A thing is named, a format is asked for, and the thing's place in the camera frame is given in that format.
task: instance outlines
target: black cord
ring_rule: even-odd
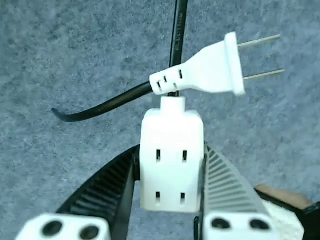
[[[187,20],[188,0],[176,0],[174,10],[174,22],[171,40],[170,65],[173,67],[181,64],[182,50]],[[179,97],[179,91],[170,92],[169,97]]]
[[[102,114],[108,113],[116,108],[119,108],[151,92],[152,92],[152,88],[151,88],[150,82],[147,81],[98,106],[95,106],[93,108],[90,108],[88,110],[85,110],[79,113],[74,113],[69,115],[63,114],[63,113],[60,113],[55,108],[52,109],[52,112],[54,113],[54,115],[56,115],[60,120],[64,122],[80,122],[80,121],[92,119]]]

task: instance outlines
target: electrical cord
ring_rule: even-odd
[[[184,45],[185,28],[187,21],[188,0],[176,0],[174,10],[174,22],[172,30],[170,64],[174,67],[181,64]],[[179,91],[170,92],[169,97],[179,97]]]
[[[186,18],[187,18],[187,7],[188,7],[188,0],[176,0],[173,31],[172,31],[171,51],[170,51],[170,63],[169,63],[170,67],[181,64],[184,34],[185,34],[185,27],[186,27]],[[55,108],[52,108],[51,110],[57,118],[59,118],[64,122],[80,122],[80,121],[92,119],[100,115],[106,114],[144,95],[147,95],[152,91],[153,90],[151,88],[151,84],[148,81],[98,106],[95,106],[93,108],[90,108],[82,112],[78,112],[74,114],[64,114],[59,112]],[[168,94],[168,96],[178,97],[179,91],[171,92]]]
[[[52,112],[54,115],[64,122],[80,122],[88,119],[98,117],[102,114],[108,113],[116,108],[119,108],[133,100],[136,100],[144,95],[152,92],[150,82],[140,84],[129,91],[122,93],[98,106],[90,108],[88,110],[74,113],[74,114],[63,114],[57,109],[53,108]]]

